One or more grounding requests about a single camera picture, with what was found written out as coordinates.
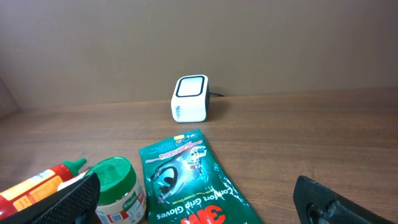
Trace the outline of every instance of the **wood grain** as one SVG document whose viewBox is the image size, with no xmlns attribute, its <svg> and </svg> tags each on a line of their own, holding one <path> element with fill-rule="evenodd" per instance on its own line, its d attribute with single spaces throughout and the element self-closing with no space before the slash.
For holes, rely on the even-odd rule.
<svg viewBox="0 0 398 224">
<path fill-rule="evenodd" d="M 213 98 L 204 123 L 178 124 L 169 101 L 30 111 L 0 119 L 0 190 L 64 160 L 131 160 L 200 128 L 266 223 L 298 223 L 295 181 L 306 175 L 398 222 L 398 89 Z"/>
</svg>

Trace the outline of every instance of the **white jar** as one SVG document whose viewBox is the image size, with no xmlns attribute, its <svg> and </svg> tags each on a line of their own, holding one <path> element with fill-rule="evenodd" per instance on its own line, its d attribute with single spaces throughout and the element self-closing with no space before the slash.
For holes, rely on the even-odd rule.
<svg viewBox="0 0 398 224">
<path fill-rule="evenodd" d="M 112 157 L 97 163 L 87 175 L 97 173 L 101 192 L 96 209 L 103 224 L 135 224 L 145 215 L 146 196 L 131 163 Z"/>
</svg>

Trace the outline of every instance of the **green lid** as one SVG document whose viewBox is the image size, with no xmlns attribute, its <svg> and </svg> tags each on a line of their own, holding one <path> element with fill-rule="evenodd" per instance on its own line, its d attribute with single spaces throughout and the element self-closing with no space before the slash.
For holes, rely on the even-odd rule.
<svg viewBox="0 0 398 224">
<path fill-rule="evenodd" d="M 64 161 L 62 164 L 67 166 L 74 177 L 79 175 L 79 169 L 87 162 L 86 158 L 76 160 L 75 162 Z"/>
<path fill-rule="evenodd" d="M 136 184 L 136 173 L 124 157 L 111 157 L 95 164 L 86 174 L 97 173 L 101 183 L 98 205 L 109 205 L 130 192 Z"/>
</svg>

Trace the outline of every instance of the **green plastic package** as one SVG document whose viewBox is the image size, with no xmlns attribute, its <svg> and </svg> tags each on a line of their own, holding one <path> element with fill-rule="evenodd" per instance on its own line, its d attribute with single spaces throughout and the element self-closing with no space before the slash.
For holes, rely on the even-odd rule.
<svg viewBox="0 0 398 224">
<path fill-rule="evenodd" d="M 262 223 L 194 130 L 139 151 L 149 223 Z"/>
</svg>

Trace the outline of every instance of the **ketchup bottle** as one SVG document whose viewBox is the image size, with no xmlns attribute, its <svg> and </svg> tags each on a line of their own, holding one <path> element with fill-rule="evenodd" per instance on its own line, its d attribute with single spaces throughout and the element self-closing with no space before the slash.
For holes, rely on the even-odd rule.
<svg viewBox="0 0 398 224">
<path fill-rule="evenodd" d="M 1 192 L 0 220 L 55 193 L 58 185 L 79 174 L 86 161 L 84 158 L 75 162 L 65 161 Z"/>
</svg>

